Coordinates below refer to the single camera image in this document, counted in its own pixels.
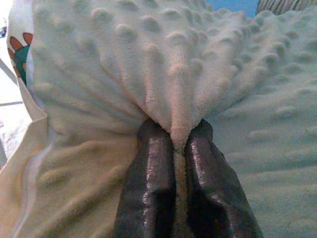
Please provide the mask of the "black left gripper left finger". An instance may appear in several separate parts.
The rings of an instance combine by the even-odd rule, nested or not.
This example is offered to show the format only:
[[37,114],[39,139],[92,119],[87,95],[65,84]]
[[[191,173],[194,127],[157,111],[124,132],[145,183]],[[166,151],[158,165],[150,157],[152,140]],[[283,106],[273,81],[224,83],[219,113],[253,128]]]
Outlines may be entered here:
[[114,223],[116,238],[169,238],[176,181],[170,135],[148,119],[139,128],[140,148],[129,166]]

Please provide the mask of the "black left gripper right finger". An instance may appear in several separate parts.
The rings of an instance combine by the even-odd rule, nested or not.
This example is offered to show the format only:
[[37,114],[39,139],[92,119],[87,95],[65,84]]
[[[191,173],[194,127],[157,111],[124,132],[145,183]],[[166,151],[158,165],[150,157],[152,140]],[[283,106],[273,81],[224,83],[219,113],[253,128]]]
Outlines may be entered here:
[[191,131],[185,158],[187,220],[194,237],[261,238],[237,175],[213,143],[213,129],[206,120]]

